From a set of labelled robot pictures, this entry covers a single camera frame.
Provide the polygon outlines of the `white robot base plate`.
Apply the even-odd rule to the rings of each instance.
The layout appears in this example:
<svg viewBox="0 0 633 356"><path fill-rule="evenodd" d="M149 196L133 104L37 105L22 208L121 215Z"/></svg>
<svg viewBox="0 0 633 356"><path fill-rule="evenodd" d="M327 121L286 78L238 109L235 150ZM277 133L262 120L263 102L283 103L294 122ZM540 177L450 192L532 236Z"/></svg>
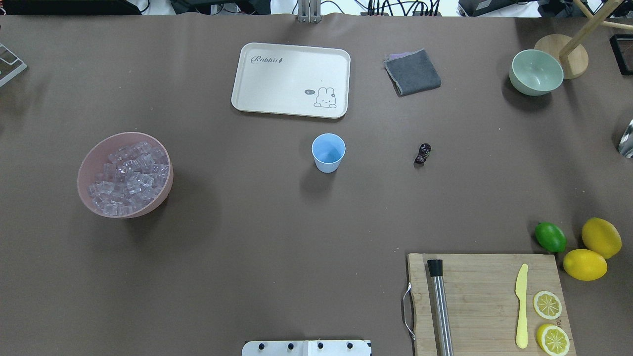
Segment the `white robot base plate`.
<svg viewBox="0 0 633 356"><path fill-rule="evenodd" d="M251 341L242 347L242 356L371 356L366 340L285 340Z"/></svg>

